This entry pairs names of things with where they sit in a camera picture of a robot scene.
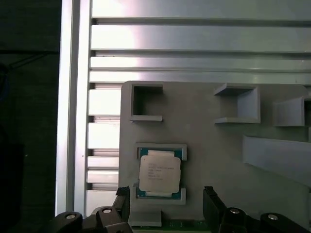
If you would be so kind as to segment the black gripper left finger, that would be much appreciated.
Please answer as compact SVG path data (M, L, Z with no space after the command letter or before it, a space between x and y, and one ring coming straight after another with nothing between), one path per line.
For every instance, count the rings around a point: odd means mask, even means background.
M111 206L95 209L95 213L83 218L78 212L63 212L50 221L51 233L131 233L130 189L120 187Z

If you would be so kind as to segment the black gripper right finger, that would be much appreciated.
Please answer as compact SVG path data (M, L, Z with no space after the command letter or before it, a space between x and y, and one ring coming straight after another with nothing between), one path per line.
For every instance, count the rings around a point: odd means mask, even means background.
M203 190L203 215L213 233L308 233L309 230L278 213L257 220L237 207L226 207L212 186Z

